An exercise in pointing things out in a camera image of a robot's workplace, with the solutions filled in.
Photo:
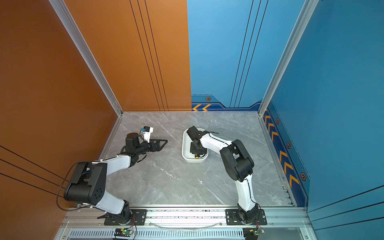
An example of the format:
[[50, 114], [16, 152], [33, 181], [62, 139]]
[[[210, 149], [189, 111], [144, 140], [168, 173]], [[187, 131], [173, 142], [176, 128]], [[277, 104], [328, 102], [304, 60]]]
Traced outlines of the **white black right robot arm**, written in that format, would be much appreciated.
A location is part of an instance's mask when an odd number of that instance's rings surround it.
[[224, 140], [195, 126], [184, 131], [182, 156], [187, 162], [202, 163], [209, 151], [221, 156], [227, 174], [236, 184], [239, 218], [245, 225], [252, 225], [261, 213], [252, 187], [255, 166], [252, 157], [240, 140]]

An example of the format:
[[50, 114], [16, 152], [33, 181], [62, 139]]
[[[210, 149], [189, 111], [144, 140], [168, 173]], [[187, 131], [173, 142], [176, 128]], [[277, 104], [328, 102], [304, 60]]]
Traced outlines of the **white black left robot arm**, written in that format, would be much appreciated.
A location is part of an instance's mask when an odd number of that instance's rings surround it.
[[64, 191], [64, 199], [68, 202], [84, 204], [103, 211], [101, 219], [110, 220], [119, 225], [131, 224], [133, 214], [130, 204], [119, 199], [106, 190], [107, 176], [133, 167], [148, 152], [159, 152], [168, 143], [162, 139], [144, 139], [140, 141], [138, 133], [126, 136], [126, 144], [115, 157], [96, 162], [81, 161], [76, 168]]

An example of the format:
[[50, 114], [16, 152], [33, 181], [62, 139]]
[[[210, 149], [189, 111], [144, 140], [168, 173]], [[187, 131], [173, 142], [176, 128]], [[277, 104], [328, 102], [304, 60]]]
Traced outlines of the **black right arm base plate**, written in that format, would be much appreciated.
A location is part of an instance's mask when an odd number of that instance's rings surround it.
[[266, 226], [268, 224], [265, 211], [263, 209], [257, 210], [256, 217], [252, 223], [246, 224], [239, 215], [238, 209], [226, 209], [226, 222], [228, 226], [234, 225], [253, 225], [253, 226]]

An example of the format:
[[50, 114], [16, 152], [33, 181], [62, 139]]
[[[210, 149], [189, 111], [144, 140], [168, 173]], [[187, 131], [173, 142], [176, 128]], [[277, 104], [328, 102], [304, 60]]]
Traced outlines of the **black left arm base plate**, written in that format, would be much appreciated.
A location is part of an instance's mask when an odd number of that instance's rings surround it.
[[147, 217], [146, 209], [131, 209], [128, 217], [106, 217], [104, 221], [105, 226], [143, 226]]

